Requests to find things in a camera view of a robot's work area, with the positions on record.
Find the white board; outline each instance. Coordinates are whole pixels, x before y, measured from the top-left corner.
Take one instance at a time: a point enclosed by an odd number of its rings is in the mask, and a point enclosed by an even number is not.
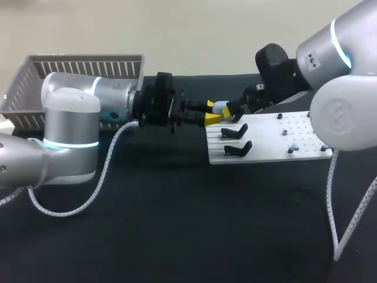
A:
[[[305,112],[282,113],[282,119],[274,114],[244,115],[238,123],[215,124],[206,127],[208,154],[211,164],[238,164],[260,162],[282,162],[296,160],[329,159],[331,149],[325,152],[317,135],[314,134],[310,118]],[[244,136],[237,139],[222,138],[221,129],[238,131],[247,123],[249,129]],[[249,140],[253,147],[245,157],[226,156],[224,146],[242,148]],[[300,150],[288,153],[289,147],[295,143]]]

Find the white wall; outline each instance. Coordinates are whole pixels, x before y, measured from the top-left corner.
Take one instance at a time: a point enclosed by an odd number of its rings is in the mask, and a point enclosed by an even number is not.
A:
[[[254,73],[266,44],[294,57],[359,1],[0,0],[0,89],[28,54],[142,53],[146,75]]]

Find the small blue object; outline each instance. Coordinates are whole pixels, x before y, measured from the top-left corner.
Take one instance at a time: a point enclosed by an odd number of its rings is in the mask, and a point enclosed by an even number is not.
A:
[[[329,146],[327,146],[327,145],[324,144],[323,146],[320,147],[320,151],[321,151],[321,152],[325,152],[325,151],[327,151],[327,149],[329,149],[329,148],[330,148]]]
[[[298,145],[296,145],[295,143],[293,143],[291,146],[290,146],[290,149],[292,150],[300,150],[300,147]]]

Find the screw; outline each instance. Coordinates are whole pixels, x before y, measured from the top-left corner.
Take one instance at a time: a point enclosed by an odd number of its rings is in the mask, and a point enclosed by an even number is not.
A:
[[[111,112],[111,113],[110,113],[110,116],[111,116],[112,118],[114,118],[114,119],[117,119],[117,118],[119,117],[119,115],[118,115],[117,113],[115,113],[115,112]]]
[[[324,144],[323,146],[320,147],[320,151],[321,152],[325,152],[329,148],[330,148],[329,146],[327,146],[327,145]]]

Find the white cable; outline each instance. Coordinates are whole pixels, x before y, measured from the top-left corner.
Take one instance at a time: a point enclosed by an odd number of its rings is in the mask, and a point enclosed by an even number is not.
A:
[[[9,196],[0,200],[0,206],[14,200],[23,190],[25,187],[18,187],[14,192],[12,192]]]
[[[98,195],[98,192],[101,190],[101,187],[102,187],[102,184],[104,182],[104,179],[105,179],[105,176],[106,176],[106,173],[107,173],[107,169],[108,169],[108,165],[110,163],[110,159],[111,159],[111,155],[113,154],[113,150],[114,150],[114,146],[120,136],[120,134],[122,132],[124,132],[125,130],[129,129],[129,128],[135,128],[135,127],[138,127],[138,122],[137,121],[134,121],[134,122],[129,122],[125,125],[123,125],[117,132],[116,134],[114,135],[112,141],[111,141],[111,144],[110,144],[110,147],[108,149],[108,152],[107,152],[107,156],[106,156],[106,160],[105,160],[105,165],[104,165],[104,168],[102,170],[102,173],[101,173],[101,177],[100,177],[100,180],[98,181],[98,185],[97,187],[95,188],[93,194],[90,196],[90,198],[83,204],[81,205],[79,208],[76,208],[75,210],[72,210],[72,211],[68,211],[68,212],[53,212],[53,211],[50,211],[48,209],[45,209],[44,207],[42,207],[37,199],[35,198],[35,195],[34,195],[34,191],[33,189],[29,188],[28,191],[29,191],[29,196],[31,198],[31,201],[32,203],[34,204],[34,206],[40,210],[41,212],[43,212],[44,214],[47,214],[49,216],[54,216],[54,217],[67,217],[67,216],[72,216],[72,215],[75,215],[75,214],[78,214],[80,213],[81,211],[83,211],[85,208],[87,208],[92,202],[93,200],[95,199],[95,197]]]
[[[334,245],[334,254],[335,254],[336,249],[338,248],[338,235],[336,234],[334,214],[332,213],[331,187],[332,187],[332,176],[334,175],[335,164],[336,164],[336,159],[338,158],[338,154],[339,154],[339,150],[338,149],[334,150],[334,153],[331,159],[329,174],[328,174],[328,184],[326,188],[326,204],[328,207],[328,215],[329,215],[329,221],[330,221],[332,241]]]
[[[361,200],[361,203],[359,204],[355,214],[352,217],[352,220],[349,222],[349,225],[346,229],[346,232],[344,233],[342,239],[338,243],[338,236],[336,234],[335,229],[335,221],[334,216],[332,213],[332,202],[331,202],[331,186],[332,186],[332,178],[334,174],[336,159],[338,158],[339,151],[335,150],[334,154],[332,156],[330,169],[329,169],[329,175],[328,175],[328,185],[326,190],[326,202],[327,202],[327,208],[328,208],[328,215],[330,220],[330,228],[331,228],[331,234],[334,244],[334,260],[338,261],[346,244],[348,243],[348,240],[350,239],[352,233],[354,232],[356,226],[358,225],[361,216],[363,215],[369,201],[372,199],[372,196],[377,190],[377,177],[374,179],[374,181],[369,186],[368,190],[366,191],[364,197]]]

